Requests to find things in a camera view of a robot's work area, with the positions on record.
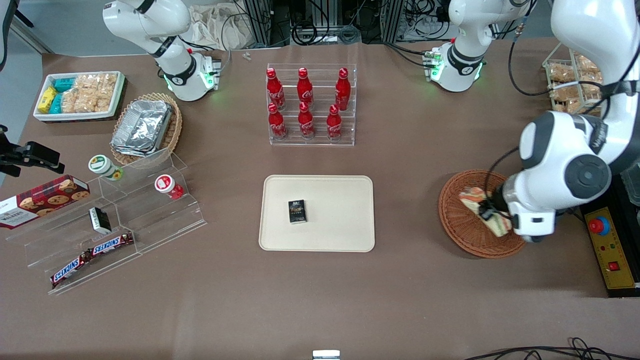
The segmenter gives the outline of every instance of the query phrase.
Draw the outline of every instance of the jar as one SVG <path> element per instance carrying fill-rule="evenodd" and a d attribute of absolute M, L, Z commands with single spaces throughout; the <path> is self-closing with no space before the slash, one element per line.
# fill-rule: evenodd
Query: jar
<path fill-rule="evenodd" d="M 184 189 L 169 175 L 160 175 L 155 182 L 156 190 L 169 195 L 172 200 L 177 200 L 184 195 Z"/>
<path fill-rule="evenodd" d="M 96 155 L 89 160 L 89 170 L 110 181 L 122 178 L 122 168 L 114 165 L 105 155 Z"/>

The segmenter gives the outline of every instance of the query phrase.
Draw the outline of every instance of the teal snack package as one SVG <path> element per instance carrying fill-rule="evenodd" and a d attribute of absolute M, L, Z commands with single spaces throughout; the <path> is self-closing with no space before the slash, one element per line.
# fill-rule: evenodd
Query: teal snack package
<path fill-rule="evenodd" d="M 74 78 L 57 79 L 53 83 L 53 88 L 56 89 L 57 92 L 65 92 L 74 86 L 75 81 L 76 79 Z"/>
<path fill-rule="evenodd" d="M 62 114 L 62 94 L 58 94 L 53 98 L 53 102 L 51 103 L 51 107 L 49 108 L 49 113 Z"/>

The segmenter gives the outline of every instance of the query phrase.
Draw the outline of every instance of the yellow control panel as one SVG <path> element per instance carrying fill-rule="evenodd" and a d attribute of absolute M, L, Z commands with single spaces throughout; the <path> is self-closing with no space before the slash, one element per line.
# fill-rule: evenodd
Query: yellow control panel
<path fill-rule="evenodd" d="M 609 208 L 604 207 L 584 215 L 589 224 L 589 236 L 600 263 L 602 277 L 609 289 L 634 288 L 634 278 L 613 226 Z"/>

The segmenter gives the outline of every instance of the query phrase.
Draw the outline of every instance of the yellow snack package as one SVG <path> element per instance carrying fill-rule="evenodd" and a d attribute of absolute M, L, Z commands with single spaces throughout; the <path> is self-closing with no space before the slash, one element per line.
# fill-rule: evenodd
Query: yellow snack package
<path fill-rule="evenodd" d="M 40 101 L 38 101 L 38 110 L 41 113 L 48 114 L 49 109 L 51 108 L 51 103 L 53 102 L 53 99 L 55 99 L 57 94 L 58 92 L 53 88 L 53 86 L 49 86 L 46 90 L 44 90 L 44 94 L 42 94 Z"/>

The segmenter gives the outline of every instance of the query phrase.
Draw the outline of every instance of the aluminum foil container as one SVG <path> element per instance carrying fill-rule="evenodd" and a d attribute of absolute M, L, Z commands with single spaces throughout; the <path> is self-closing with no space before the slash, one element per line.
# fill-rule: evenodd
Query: aluminum foil container
<path fill-rule="evenodd" d="M 169 125 L 172 107 L 164 101 L 138 100 L 131 104 L 111 139 L 122 154 L 145 156 L 158 150 Z"/>

